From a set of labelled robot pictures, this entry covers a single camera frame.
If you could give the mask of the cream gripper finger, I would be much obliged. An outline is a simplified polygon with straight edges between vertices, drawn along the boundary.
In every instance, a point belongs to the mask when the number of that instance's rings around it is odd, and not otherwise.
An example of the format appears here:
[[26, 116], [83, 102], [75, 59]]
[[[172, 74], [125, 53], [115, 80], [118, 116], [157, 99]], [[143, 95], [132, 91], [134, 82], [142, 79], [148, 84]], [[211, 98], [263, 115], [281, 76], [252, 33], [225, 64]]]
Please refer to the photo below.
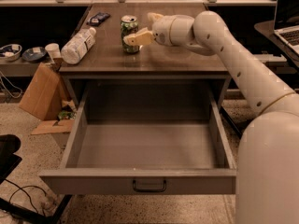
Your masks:
[[151, 44], [154, 39], [152, 31], [148, 28], [143, 28], [134, 34], [126, 35], [123, 41], [129, 46], [145, 46]]
[[156, 21], [158, 21], [159, 19], [161, 19], [163, 17], [162, 14], [159, 13], [154, 13], [154, 12], [149, 12], [148, 13], [148, 20], [151, 23], [155, 23]]

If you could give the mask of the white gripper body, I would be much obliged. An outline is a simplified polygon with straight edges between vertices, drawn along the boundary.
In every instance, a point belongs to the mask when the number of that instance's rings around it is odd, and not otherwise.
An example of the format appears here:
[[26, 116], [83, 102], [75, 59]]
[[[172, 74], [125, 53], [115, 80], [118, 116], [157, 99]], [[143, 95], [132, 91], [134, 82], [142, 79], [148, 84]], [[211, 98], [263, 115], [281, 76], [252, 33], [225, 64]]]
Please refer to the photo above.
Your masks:
[[187, 15], [161, 16], [152, 23], [155, 41], [165, 46], [189, 46], [194, 40], [194, 18]]

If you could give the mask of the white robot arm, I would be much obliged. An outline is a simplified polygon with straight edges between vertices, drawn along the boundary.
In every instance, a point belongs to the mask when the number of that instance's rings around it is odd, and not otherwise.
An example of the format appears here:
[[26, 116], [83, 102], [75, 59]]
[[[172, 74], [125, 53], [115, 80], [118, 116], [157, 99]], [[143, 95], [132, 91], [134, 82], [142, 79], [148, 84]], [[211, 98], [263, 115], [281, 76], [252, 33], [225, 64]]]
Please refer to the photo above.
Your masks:
[[235, 224], [299, 224], [299, 94], [245, 49], [217, 13], [149, 13], [151, 27], [123, 38], [216, 54], [256, 118], [238, 148]]

